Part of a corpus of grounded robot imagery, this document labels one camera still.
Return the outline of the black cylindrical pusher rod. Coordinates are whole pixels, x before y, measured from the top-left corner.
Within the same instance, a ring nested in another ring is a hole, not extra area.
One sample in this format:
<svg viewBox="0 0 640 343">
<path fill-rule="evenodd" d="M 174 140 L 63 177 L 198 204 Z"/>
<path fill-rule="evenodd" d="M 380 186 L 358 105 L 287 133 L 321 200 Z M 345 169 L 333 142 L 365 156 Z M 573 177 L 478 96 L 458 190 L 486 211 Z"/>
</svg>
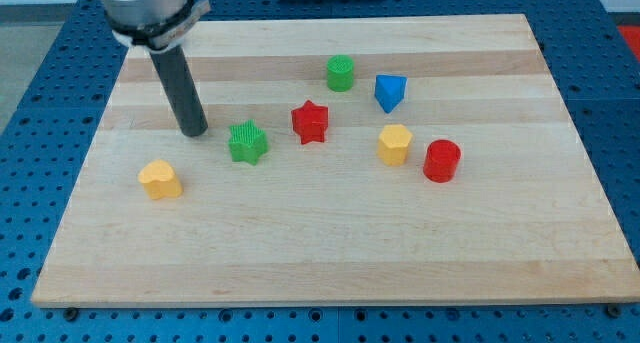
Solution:
<svg viewBox="0 0 640 343">
<path fill-rule="evenodd" d="M 187 137 L 204 134 L 208 123 L 183 49 L 175 46 L 152 54 L 151 60 L 181 133 Z"/>
</svg>

